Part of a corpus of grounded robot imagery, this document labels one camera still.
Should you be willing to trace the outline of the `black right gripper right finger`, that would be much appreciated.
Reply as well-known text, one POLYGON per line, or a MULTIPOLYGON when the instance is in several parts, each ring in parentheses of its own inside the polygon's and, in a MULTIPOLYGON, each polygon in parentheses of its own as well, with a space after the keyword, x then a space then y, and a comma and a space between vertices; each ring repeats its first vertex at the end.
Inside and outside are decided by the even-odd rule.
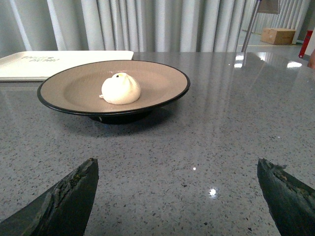
POLYGON ((284 168, 266 159, 258 160, 258 181, 269 212, 281 235, 313 236, 315 190, 284 168))

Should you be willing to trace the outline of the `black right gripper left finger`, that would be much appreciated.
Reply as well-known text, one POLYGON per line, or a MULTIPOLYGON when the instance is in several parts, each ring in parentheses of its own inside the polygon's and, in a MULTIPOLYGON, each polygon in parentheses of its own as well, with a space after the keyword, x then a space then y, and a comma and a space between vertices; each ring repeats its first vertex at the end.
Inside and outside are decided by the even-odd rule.
POLYGON ((2 236, 82 236, 93 208, 98 162, 90 158, 0 224, 2 236))

